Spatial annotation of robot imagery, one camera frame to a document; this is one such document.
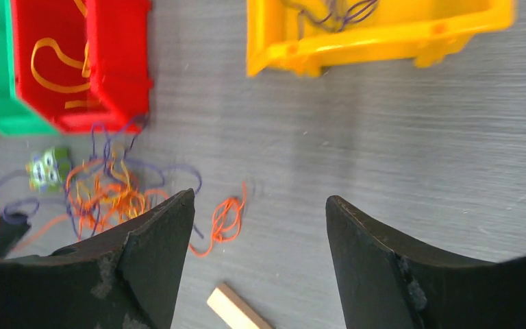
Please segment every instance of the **wooden table surface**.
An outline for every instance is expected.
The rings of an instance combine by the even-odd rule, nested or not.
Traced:
[[[452,252],[526,254],[526,0],[518,6],[511,30],[475,37],[430,69],[399,60],[316,80],[247,79],[244,1],[155,0],[153,118],[134,153],[201,171],[195,223],[204,232],[215,206],[249,185],[238,239],[206,258],[187,255],[173,328],[225,328],[206,304],[222,281],[276,328],[344,328],[325,232],[334,194]],[[0,177],[56,144],[75,159],[91,148],[86,136],[0,138]],[[171,177],[171,192],[196,184]],[[8,186],[3,203],[29,193],[23,178]],[[62,211],[44,206],[34,230]],[[73,243],[70,227],[12,256]]]

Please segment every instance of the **wooden stick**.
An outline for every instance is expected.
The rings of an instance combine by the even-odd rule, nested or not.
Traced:
[[[207,304],[231,329],[273,329],[224,283],[212,292]]]

